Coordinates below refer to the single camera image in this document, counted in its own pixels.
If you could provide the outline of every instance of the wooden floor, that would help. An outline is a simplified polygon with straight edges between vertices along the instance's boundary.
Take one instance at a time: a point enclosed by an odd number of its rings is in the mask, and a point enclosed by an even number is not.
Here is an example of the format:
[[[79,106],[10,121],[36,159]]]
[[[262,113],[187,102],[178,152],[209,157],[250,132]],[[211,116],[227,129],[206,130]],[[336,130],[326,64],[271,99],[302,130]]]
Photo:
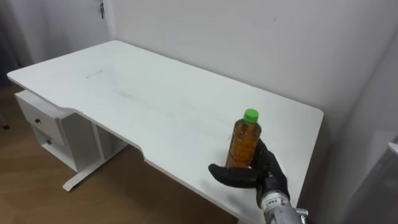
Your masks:
[[[0,89],[0,224],[236,223],[222,209],[143,163],[129,146],[68,193],[74,172],[42,149],[13,93]]]

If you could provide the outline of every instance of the desk drawer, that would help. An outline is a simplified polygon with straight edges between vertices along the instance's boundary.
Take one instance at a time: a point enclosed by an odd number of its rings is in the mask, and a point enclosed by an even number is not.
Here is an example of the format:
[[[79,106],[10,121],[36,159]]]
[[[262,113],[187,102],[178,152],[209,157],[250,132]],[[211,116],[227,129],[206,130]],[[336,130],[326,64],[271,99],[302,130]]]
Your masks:
[[[66,146],[60,126],[60,118],[65,117],[65,112],[50,105],[28,91],[16,93],[19,106],[26,120],[37,129],[41,130],[54,141]]]
[[[37,141],[44,149],[53,154],[53,156],[61,160],[68,167],[72,168],[74,171],[77,171],[75,160],[73,159],[72,152],[68,147],[57,143],[56,141],[54,141],[54,139],[49,137],[41,130],[35,127],[32,128],[34,133],[36,134]]]

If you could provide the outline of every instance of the desk base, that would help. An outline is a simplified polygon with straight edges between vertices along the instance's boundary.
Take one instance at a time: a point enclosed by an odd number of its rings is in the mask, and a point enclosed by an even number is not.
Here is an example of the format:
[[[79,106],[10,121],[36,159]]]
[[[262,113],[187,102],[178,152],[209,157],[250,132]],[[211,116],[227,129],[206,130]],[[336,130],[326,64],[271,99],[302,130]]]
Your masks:
[[[70,180],[66,181],[65,184],[62,186],[62,188],[65,189],[67,192],[71,191],[82,180],[88,177],[91,173],[93,173],[96,169],[102,166],[105,162],[112,159],[113,156],[122,151],[122,149],[124,149],[127,145],[128,144],[126,142],[122,142],[121,144],[117,145],[116,149],[114,150],[114,154],[111,157],[109,157],[108,159],[100,158],[97,161],[93,162],[91,165],[89,165],[88,167],[77,173]]]

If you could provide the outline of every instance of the green bottle cap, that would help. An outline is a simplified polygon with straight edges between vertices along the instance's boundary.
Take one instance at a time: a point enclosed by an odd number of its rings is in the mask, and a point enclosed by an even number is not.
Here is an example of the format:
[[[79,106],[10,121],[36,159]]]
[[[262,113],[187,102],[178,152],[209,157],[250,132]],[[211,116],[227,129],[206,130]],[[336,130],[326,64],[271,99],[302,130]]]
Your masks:
[[[254,123],[257,123],[258,119],[259,119],[259,112],[256,111],[255,109],[247,109],[244,112],[243,120],[246,123],[254,124]]]

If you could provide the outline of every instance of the desk leg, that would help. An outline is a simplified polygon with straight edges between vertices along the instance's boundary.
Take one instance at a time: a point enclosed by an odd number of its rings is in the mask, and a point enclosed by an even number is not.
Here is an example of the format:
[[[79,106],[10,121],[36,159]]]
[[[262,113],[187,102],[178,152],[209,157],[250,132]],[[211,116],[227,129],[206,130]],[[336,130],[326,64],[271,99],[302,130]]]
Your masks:
[[[5,129],[5,130],[7,130],[7,129],[10,128],[10,127],[8,126],[8,124],[7,124],[6,118],[5,118],[4,115],[1,113],[1,111],[0,111],[0,124],[1,124],[2,128]]]
[[[91,123],[91,126],[93,127],[94,138],[97,143],[99,156],[101,156],[101,158],[104,160],[108,160],[114,154],[112,149],[111,138],[113,138],[114,140],[116,136],[113,136],[112,134],[105,131],[103,128],[97,126],[94,123]]]
[[[77,173],[74,177],[72,177],[70,180],[68,180],[62,188],[64,188],[67,192],[71,191],[76,185],[78,185],[84,178],[88,177],[91,173],[93,173],[96,169],[98,169],[100,166],[102,166],[105,162],[110,160],[114,155],[116,155],[118,152],[122,151],[128,144],[126,142],[120,142],[115,150],[114,153],[109,156],[107,159],[103,159],[102,157],[99,158],[97,161]]]

